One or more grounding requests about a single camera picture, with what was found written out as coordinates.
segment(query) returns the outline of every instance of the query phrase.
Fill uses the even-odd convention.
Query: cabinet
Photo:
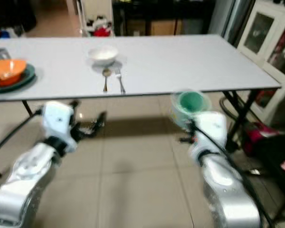
[[[262,91],[252,111],[266,124],[285,99],[285,7],[258,0],[251,12],[238,50],[281,84],[273,91]]]

